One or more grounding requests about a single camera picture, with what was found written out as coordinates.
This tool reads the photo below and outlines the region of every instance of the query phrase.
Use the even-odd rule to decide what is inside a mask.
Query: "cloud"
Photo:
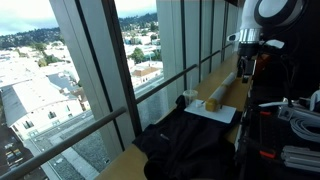
[[[0,0],[0,35],[57,27],[49,0]]]
[[[115,0],[119,17],[156,12],[156,0]],[[49,0],[0,0],[0,35],[58,27]]]
[[[115,0],[119,17],[156,12],[156,0]]]

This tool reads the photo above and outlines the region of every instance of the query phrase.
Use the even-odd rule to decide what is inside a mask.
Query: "white paper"
[[[203,101],[198,99],[193,101],[184,111],[228,124],[236,112],[236,108],[224,105],[216,112],[207,111],[204,103],[202,106],[196,107],[196,104],[201,104],[201,102]]]

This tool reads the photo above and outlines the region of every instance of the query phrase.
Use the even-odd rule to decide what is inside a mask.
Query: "rooftop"
[[[150,73],[153,73],[155,71],[158,71],[159,69],[158,68],[154,68],[154,67],[138,67],[132,75],[134,76],[145,76],[145,75],[148,75]]]
[[[68,91],[75,91],[79,89],[78,85],[73,85],[73,81],[71,81],[70,76],[65,75],[63,73],[55,73],[51,75],[47,75],[49,81],[58,86],[60,89],[66,88]]]
[[[29,112],[68,99],[50,85],[48,78],[15,84],[1,95],[8,127]]]

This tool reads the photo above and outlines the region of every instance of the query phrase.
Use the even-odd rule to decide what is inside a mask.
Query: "metal mullion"
[[[215,5],[215,1],[211,1],[212,2],[212,7],[211,7],[211,17],[212,17],[212,23],[211,23],[211,36],[210,36],[210,54],[212,54],[212,48],[213,48],[213,28],[214,28],[214,5]],[[209,73],[212,72],[212,57],[210,58],[209,61]]]
[[[101,3],[107,21],[107,25],[109,27],[111,43],[115,52],[114,54],[118,65],[118,71],[120,72],[121,83],[124,88],[124,95],[127,101],[127,106],[131,117],[131,123],[133,126],[134,134],[135,136],[138,136],[142,133],[142,127],[137,104],[135,103],[135,95],[131,83],[131,76],[126,64],[127,58],[122,44],[122,35],[115,2],[112,0],[101,0]]]
[[[224,21],[223,21],[223,34],[222,34],[222,45],[221,47],[225,47],[226,45],[226,34],[227,34],[227,25],[228,25],[228,11],[229,11],[229,3],[225,2],[224,6]],[[221,51],[221,62],[224,61],[225,49]]]
[[[183,70],[187,68],[187,58],[186,58],[186,21],[185,21],[185,9],[184,9],[184,0],[180,2],[181,9],[181,36],[182,36],[182,65]],[[187,89],[187,75],[183,76],[183,88]]]
[[[86,23],[86,20],[85,20],[83,11],[82,11],[82,7],[81,7],[81,4],[80,4],[80,0],[76,0],[76,1],[75,1],[75,4],[76,4],[77,10],[78,10],[78,12],[79,12],[79,17],[80,17],[81,23],[82,23],[82,25],[83,25],[84,33],[85,33],[86,38],[87,38],[87,40],[88,40],[88,45],[89,45],[89,48],[90,48],[90,52],[91,52],[91,54],[92,54],[92,59],[93,59],[93,62],[94,62],[94,64],[95,64],[95,67],[96,67],[96,70],[97,70],[97,74],[98,74],[98,76],[99,76],[99,79],[100,79],[100,82],[101,82],[101,86],[102,86],[103,92],[104,92],[105,97],[106,97],[106,101],[107,101],[107,104],[108,104],[108,108],[109,108],[110,111],[113,111],[112,104],[111,104],[111,101],[110,101],[110,98],[109,98],[109,94],[108,94],[108,91],[107,91],[106,84],[105,84],[105,82],[102,80],[102,79],[103,79],[103,76],[102,76],[101,67],[100,67],[100,65],[99,65],[98,58],[97,58],[96,52],[95,52],[95,50],[94,50],[93,42],[92,42],[92,39],[91,39],[91,36],[90,36],[90,33],[89,33],[88,25],[87,25],[87,23]],[[115,127],[115,130],[116,130],[116,133],[117,133],[117,136],[118,136],[118,140],[119,140],[120,146],[121,146],[122,150],[124,151],[123,140],[122,140],[122,137],[121,137],[121,134],[120,134],[120,130],[119,130],[119,126],[118,126],[118,123],[117,123],[116,120],[113,121],[113,125],[114,125],[114,127]]]
[[[198,83],[201,82],[201,51],[202,51],[202,0],[199,0],[199,60],[198,60],[198,67],[199,67],[199,77]]]

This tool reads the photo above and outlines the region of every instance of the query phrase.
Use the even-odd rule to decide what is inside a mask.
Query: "white cable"
[[[320,121],[305,118],[292,118],[291,128],[302,139],[320,143],[320,134],[308,130],[308,127],[320,128]]]
[[[270,107],[270,106],[281,106],[281,105],[287,105],[288,102],[271,102],[271,103],[265,103],[265,104],[259,104],[260,107]]]

